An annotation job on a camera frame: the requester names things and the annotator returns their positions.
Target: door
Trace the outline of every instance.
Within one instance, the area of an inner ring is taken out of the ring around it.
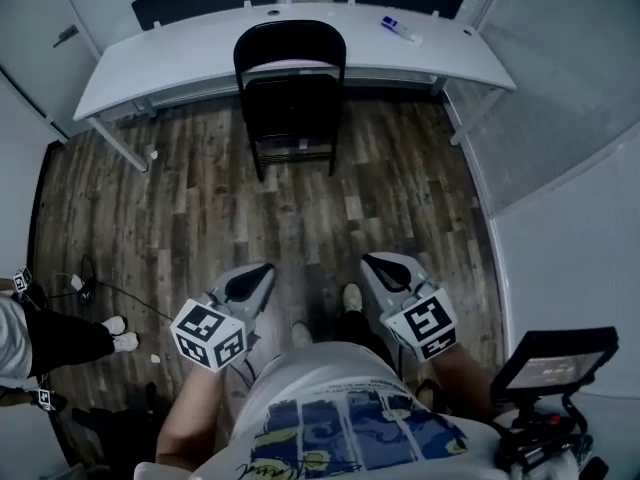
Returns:
[[[89,128],[73,114],[97,63],[80,34],[53,47],[73,24],[67,0],[0,0],[0,67],[68,137]]]

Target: chair seat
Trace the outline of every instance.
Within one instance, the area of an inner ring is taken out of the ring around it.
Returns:
[[[245,88],[244,117],[255,140],[326,138],[335,133],[340,86],[328,74],[251,80]]]

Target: shoe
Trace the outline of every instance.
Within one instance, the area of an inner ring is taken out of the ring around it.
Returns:
[[[124,318],[121,316],[112,316],[109,320],[102,322],[102,325],[109,330],[111,336],[118,336],[127,328],[127,324],[124,323]]]
[[[139,344],[138,335],[135,332],[128,332],[113,338],[115,352],[132,352],[138,348]]]
[[[291,340],[293,341],[293,348],[304,348],[308,345],[313,345],[313,338],[311,332],[304,322],[296,322],[291,326]]]
[[[342,290],[342,306],[346,311],[362,313],[362,292],[355,283],[349,283]]]

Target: desk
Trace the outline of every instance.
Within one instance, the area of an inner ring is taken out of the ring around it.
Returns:
[[[424,38],[422,45],[383,28],[380,21],[386,15],[420,34]],[[233,49],[238,38],[259,23],[289,19],[318,20],[335,27],[347,45],[347,69],[429,73],[438,77],[434,93],[439,92],[448,78],[490,85],[493,90],[454,134],[452,144],[459,143],[504,90],[516,88],[478,32],[456,21],[370,5],[278,4],[198,16],[110,46],[87,84],[74,119],[88,119],[112,146],[144,172],[146,161],[116,135],[100,113],[166,89],[234,75]],[[267,69],[306,66],[301,62],[279,62]]]

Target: forearm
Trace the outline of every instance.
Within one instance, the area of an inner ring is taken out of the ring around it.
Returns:
[[[447,394],[456,415],[491,421],[504,411],[491,402],[493,378],[456,344],[431,361],[440,387]]]
[[[0,292],[14,292],[15,290],[16,286],[13,283],[13,279],[0,278]]]
[[[223,394],[224,370],[193,367],[158,436],[158,463],[193,471],[211,457]]]

